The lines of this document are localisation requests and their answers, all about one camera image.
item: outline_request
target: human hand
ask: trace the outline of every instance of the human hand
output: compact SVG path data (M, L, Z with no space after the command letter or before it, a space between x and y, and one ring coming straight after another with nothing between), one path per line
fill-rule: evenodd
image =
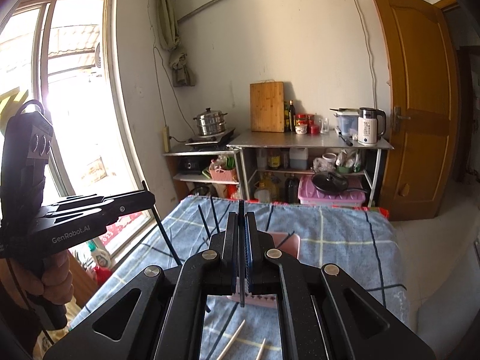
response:
M11 266L18 280L20 288L32 295L43 296L46 300L58 305L70 302L74 294L73 277L70 272L68 251L54 254L51 266L45 270L42 279L38 279L32 272L23 268L14 259L10 259ZM10 275L6 260L0 259L0 281L14 302L26 309L15 282Z

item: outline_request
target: wooden cutting board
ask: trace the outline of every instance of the wooden cutting board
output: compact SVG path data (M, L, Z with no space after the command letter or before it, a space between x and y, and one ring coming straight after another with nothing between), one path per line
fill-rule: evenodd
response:
M250 84L250 129L283 132L283 82Z

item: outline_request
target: curtain rod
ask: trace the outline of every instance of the curtain rod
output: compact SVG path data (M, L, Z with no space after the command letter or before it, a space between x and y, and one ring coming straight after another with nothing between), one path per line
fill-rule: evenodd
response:
M222 1L222 0L212 0L212 1L209 1L208 3L205 3L205 4L201 5L200 7L193 10L192 12L187 13L185 16L180 17L180 19L178 19L178 23L179 24L183 23L184 21L190 19L192 16L195 16L197 13L200 13L204 9L207 9L208 7L211 7L213 4L216 4L220 1Z

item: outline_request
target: door lock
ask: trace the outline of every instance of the door lock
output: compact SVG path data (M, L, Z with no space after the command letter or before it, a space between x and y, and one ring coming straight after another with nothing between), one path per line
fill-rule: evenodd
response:
M409 116L402 115L402 108L401 107L394 107L393 109L393 131L399 132L400 131L400 121L401 120L410 120Z

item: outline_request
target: glass cup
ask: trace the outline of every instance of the glass cup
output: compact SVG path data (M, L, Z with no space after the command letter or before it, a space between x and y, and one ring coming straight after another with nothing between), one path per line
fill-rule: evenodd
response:
M328 117L324 117L324 118L321 120L321 123L322 123L321 133L322 133L322 134L328 134L328 129L329 129L329 126L328 126Z

